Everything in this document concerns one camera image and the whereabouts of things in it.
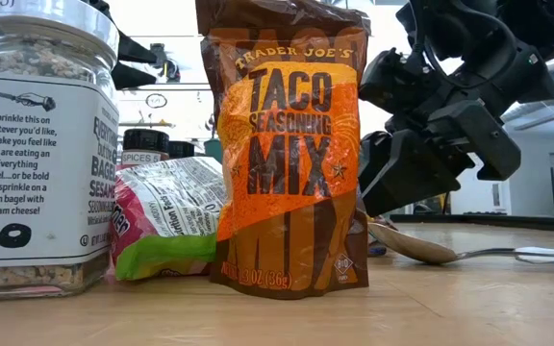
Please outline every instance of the taco seasoning mix packet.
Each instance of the taco seasoning mix packet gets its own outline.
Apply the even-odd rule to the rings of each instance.
[[[356,213],[365,14],[312,0],[196,10],[228,192],[211,280],[276,299],[368,286]]]

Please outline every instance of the everything but the bagel seasoning jar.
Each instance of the everything but the bagel seasoning jar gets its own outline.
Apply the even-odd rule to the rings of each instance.
[[[79,0],[0,0],[0,299],[108,267],[118,30]]]

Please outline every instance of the metal spoon handle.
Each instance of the metal spoon handle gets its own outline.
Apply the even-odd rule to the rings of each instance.
[[[554,262],[554,249],[523,247],[515,249],[516,259],[528,263],[543,264]]]
[[[484,256],[508,256],[513,257],[515,255],[514,248],[492,248],[477,251],[468,251],[457,255],[458,260],[471,259],[475,257]]]

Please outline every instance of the kosher symbol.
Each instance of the kosher symbol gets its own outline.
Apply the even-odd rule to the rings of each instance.
[[[345,170],[347,170],[347,167],[338,162],[336,166],[333,166],[333,178],[342,177],[345,179]]]
[[[88,235],[81,236],[81,245],[83,245],[83,246],[88,245]]]

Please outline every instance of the bagel icon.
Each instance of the bagel icon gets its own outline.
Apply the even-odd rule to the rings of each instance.
[[[0,232],[0,246],[8,249],[24,247],[30,240],[31,228],[23,224],[9,224]]]

